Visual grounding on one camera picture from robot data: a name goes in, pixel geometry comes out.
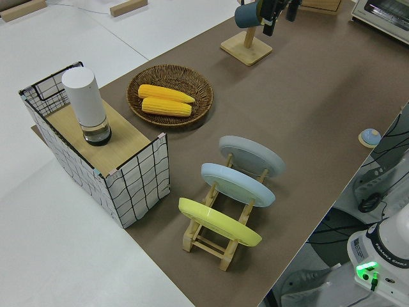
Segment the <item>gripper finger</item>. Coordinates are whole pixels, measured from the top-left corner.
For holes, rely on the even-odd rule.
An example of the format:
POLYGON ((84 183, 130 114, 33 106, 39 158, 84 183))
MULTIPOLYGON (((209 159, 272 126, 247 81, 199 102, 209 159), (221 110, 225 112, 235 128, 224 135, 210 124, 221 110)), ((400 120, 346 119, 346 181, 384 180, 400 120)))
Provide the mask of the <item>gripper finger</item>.
POLYGON ((260 8, 260 17, 264 25, 263 34, 272 35, 275 22, 282 11, 282 1, 263 0, 260 8))
POLYGON ((286 13, 286 20, 294 21, 297 16, 297 11, 302 4, 302 0, 290 0, 288 2, 288 9, 286 13))

